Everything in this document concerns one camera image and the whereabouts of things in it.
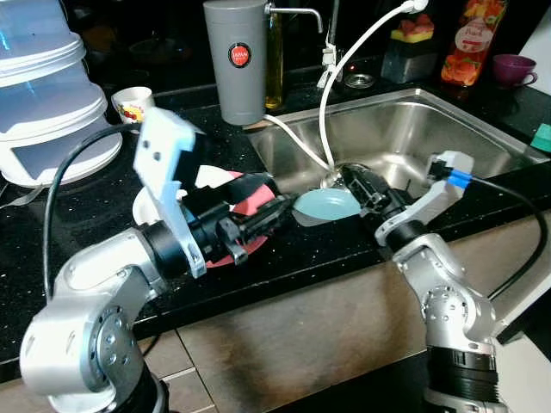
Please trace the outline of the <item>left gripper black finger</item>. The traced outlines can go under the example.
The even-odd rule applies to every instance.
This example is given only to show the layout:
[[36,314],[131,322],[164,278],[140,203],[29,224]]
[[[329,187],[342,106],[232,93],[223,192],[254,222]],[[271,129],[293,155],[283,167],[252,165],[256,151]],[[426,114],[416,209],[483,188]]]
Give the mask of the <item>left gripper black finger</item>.
[[292,201],[268,201],[251,215],[238,213],[238,244],[247,245],[256,237],[271,235],[287,220],[292,205]]
[[278,197],[275,178],[269,173],[251,172],[233,177],[223,184],[223,201],[227,204],[237,205],[241,201],[248,200],[260,189],[268,189],[273,197]]

